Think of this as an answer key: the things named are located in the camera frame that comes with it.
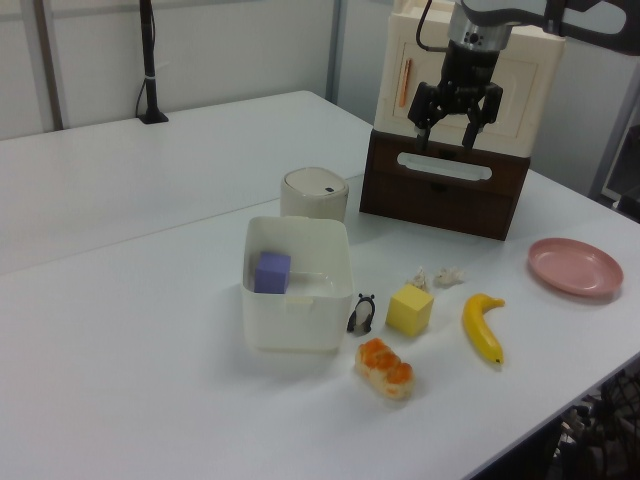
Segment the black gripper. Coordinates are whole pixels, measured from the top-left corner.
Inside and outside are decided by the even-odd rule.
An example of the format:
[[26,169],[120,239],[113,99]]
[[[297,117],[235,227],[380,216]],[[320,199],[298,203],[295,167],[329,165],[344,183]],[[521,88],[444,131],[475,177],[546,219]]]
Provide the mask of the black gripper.
[[438,86],[418,85],[408,113],[416,129],[416,148],[425,151],[433,127],[450,114],[466,114],[462,146],[470,150],[487,124],[496,121],[503,89],[492,82],[499,51],[473,50],[450,41]]

